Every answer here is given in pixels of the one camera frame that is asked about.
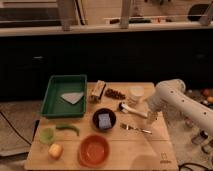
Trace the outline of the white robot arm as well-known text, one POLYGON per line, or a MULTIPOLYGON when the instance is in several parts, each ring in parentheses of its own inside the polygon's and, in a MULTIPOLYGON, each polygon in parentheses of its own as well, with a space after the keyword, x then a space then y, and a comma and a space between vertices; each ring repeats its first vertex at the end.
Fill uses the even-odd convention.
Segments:
POLYGON ((186 85, 181 79, 161 81, 147 99, 152 112, 159 112, 168 103, 182 111, 200 129, 213 136, 213 110, 185 95, 186 85))

